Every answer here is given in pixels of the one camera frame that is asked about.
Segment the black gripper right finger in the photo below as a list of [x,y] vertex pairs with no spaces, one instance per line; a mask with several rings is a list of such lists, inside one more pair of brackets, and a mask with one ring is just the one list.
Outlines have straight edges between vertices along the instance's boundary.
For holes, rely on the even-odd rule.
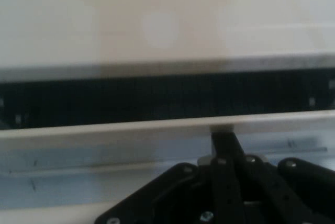
[[285,158],[273,166],[245,155],[236,135],[228,133],[228,157],[239,185],[256,196],[274,216],[271,223],[334,223],[334,171]]

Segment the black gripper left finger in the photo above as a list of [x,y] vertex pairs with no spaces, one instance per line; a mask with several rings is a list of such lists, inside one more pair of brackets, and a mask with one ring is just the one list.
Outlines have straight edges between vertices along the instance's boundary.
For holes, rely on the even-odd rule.
[[211,135],[204,163],[179,163],[101,214],[95,223],[245,223],[235,165],[244,156],[234,133]]

